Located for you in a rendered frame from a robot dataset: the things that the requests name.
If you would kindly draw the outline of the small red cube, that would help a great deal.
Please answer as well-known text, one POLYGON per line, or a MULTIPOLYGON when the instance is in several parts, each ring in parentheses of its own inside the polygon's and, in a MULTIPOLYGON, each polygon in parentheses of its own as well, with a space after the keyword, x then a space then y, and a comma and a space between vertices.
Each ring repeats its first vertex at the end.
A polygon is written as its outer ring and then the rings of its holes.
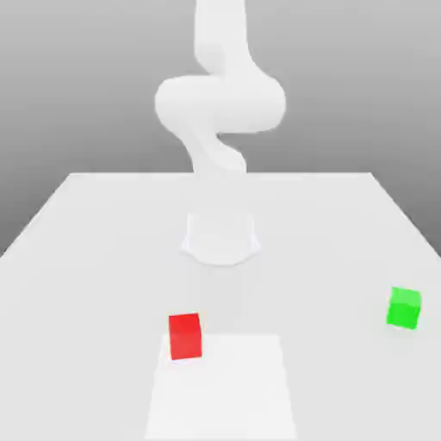
POLYGON ((168 324, 172 360, 202 356, 202 329, 199 313, 170 315, 168 324))

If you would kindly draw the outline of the small green cube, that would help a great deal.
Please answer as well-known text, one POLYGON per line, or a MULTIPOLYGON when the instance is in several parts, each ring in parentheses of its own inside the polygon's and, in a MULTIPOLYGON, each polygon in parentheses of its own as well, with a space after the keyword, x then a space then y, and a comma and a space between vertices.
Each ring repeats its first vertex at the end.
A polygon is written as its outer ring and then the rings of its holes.
POLYGON ((414 330, 419 322, 421 293, 412 289, 393 287, 389 298, 386 323, 414 330))

